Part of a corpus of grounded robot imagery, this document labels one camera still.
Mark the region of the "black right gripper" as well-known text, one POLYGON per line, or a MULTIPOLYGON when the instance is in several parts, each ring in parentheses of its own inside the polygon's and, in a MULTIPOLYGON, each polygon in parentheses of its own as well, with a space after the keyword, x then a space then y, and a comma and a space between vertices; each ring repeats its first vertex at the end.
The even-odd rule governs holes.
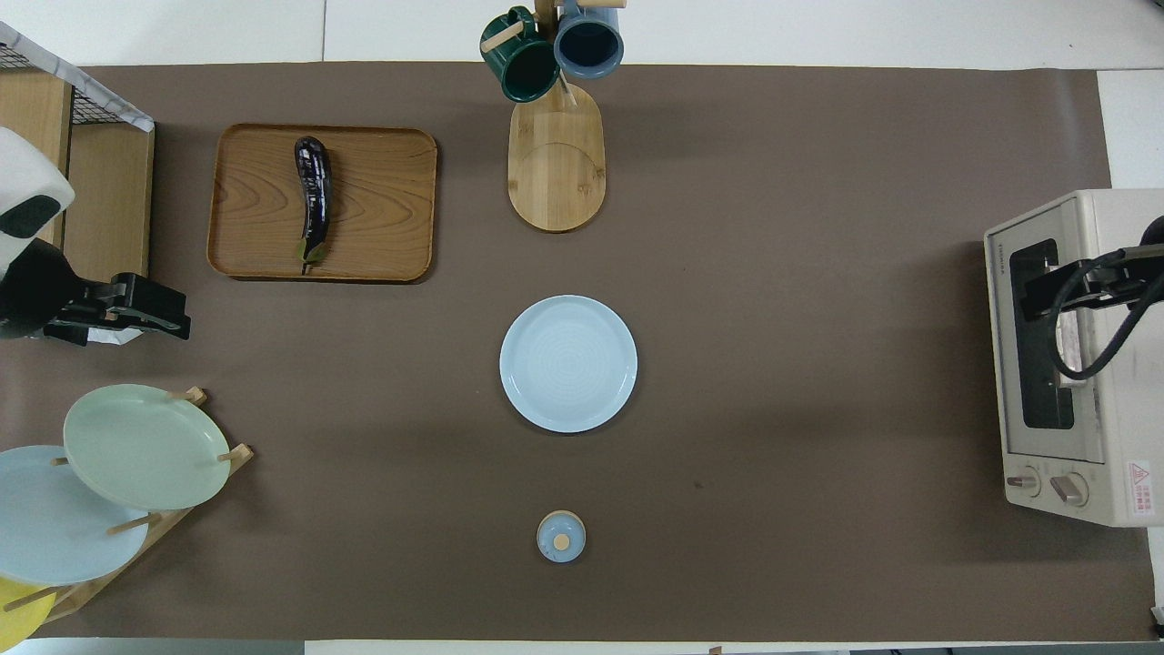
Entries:
POLYGON ((1064 266, 1051 266, 1023 283, 1023 318, 1036 322, 1077 309, 1106 309, 1124 304, 1128 309, 1151 306, 1151 249, 1126 247, 1064 266))

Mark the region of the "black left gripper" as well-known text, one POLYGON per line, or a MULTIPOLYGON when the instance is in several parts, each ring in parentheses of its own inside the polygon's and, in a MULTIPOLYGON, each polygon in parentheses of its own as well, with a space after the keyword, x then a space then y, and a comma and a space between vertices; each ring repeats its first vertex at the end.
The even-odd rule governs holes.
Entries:
POLYGON ((186 296, 135 273, 115 275, 102 285, 84 282, 81 296, 65 304, 41 328, 41 336, 86 347, 91 330, 152 332, 189 340, 186 296))

